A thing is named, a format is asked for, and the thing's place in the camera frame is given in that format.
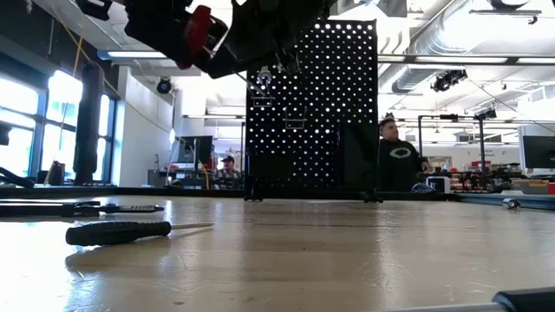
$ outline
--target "person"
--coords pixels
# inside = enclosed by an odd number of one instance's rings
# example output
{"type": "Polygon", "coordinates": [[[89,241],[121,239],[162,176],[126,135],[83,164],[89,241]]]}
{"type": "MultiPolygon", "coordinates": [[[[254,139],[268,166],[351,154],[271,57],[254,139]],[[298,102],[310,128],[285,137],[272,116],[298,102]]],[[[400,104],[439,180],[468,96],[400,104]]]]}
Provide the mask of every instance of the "person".
{"type": "Polygon", "coordinates": [[[378,179],[383,192],[411,192],[418,172],[429,172],[431,165],[420,157],[415,147],[399,140],[395,120],[386,118],[380,122],[378,155],[378,179]]]}
{"type": "Polygon", "coordinates": [[[219,190],[236,189],[236,184],[240,183],[241,180],[241,172],[235,169],[235,159],[232,156],[227,156],[222,162],[224,168],[217,170],[214,175],[215,188],[219,190]]]}

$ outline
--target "computer monitor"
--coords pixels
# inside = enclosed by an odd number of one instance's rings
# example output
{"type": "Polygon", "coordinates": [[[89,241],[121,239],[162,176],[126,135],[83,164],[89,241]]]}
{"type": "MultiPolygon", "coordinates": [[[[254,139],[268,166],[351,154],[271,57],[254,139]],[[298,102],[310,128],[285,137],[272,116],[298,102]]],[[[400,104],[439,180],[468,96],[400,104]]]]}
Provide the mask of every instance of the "computer monitor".
{"type": "Polygon", "coordinates": [[[194,163],[195,160],[200,160],[203,164],[208,164],[211,155],[212,136],[180,137],[180,151],[177,158],[178,163],[191,164],[194,163]]]}
{"type": "Polygon", "coordinates": [[[555,169],[555,137],[522,137],[526,168],[555,169]]]}

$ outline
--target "man in black shirt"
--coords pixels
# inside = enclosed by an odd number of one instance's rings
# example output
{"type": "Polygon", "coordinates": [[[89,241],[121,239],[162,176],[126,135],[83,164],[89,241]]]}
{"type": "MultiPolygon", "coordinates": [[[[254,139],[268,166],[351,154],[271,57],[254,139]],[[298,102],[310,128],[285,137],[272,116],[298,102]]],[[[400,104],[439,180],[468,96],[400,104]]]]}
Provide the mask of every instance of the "man in black shirt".
{"type": "Polygon", "coordinates": [[[430,164],[420,157],[415,147],[399,140],[399,131],[393,119],[380,122],[380,153],[378,174],[383,192],[410,192],[418,172],[431,170],[430,164]]]}

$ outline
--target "workbench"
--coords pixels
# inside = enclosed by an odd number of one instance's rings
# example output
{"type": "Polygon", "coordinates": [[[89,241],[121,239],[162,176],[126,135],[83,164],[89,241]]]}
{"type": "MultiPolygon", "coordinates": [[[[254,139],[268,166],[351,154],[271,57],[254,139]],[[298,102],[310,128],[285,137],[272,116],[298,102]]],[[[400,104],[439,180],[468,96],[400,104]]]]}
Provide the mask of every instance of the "workbench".
{"type": "Polygon", "coordinates": [[[101,198],[147,215],[0,219],[1,311],[375,311],[553,286],[555,214],[453,202],[101,198]],[[82,248],[93,221],[214,222],[82,248]]]}

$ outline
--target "screwdriver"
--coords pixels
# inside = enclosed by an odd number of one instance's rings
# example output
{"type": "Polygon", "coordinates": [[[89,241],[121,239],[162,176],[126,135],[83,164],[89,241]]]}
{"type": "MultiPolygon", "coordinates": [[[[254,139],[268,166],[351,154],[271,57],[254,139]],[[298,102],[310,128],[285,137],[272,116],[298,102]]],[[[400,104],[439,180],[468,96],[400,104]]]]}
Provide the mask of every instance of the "screwdriver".
{"type": "Polygon", "coordinates": [[[167,236],[172,230],[195,229],[213,223],[171,225],[169,222],[102,222],[69,228],[66,243],[77,246],[96,246],[131,243],[136,239],[167,236]]]}

